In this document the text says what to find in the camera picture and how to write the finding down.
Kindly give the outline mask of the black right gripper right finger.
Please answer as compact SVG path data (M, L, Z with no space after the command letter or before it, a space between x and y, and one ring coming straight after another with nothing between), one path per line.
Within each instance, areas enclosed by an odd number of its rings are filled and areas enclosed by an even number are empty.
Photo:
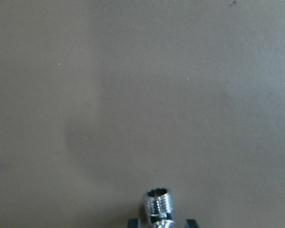
M195 219L186 219L185 228L199 228L199 225Z

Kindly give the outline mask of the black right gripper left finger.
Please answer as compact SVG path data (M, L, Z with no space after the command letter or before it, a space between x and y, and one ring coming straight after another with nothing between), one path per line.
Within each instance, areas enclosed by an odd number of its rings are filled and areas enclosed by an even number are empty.
M128 228L140 228L140 219L131 218L128 220Z

